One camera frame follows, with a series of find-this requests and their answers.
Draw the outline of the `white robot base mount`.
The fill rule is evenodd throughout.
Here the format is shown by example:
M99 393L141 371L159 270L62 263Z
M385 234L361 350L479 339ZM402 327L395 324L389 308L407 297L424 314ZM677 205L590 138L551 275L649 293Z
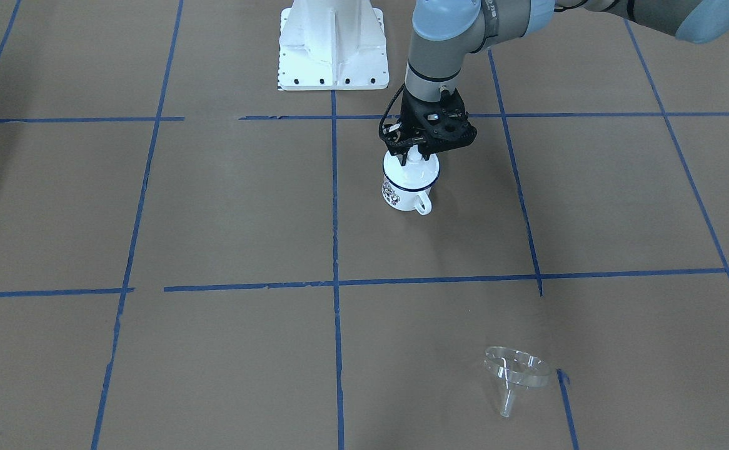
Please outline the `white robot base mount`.
M385 89L384 14L370 1L294 1L279 19L277 88Z

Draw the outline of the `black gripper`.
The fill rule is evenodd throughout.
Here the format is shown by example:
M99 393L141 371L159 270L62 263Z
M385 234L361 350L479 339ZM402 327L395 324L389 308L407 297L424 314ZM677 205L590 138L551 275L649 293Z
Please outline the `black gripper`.
M401 114L395 124L385 124L388 113L401 98ZM405 166L408 152L417 146L422 159L431 154L464 148L477 137L477 128L468 120L468 112L458 89L442 91L439 102L426 102L402 86L393 95L379 123L379 138L390 154Z

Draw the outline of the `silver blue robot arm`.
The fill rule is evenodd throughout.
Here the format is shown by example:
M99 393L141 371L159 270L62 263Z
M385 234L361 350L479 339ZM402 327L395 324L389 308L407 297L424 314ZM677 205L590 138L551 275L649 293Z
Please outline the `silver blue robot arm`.
M418 1L395 124L379 137L400 165L473 143L477 130L459 94L465 57L544 28L572 9L608 13L694 44L729 31L729 1Z

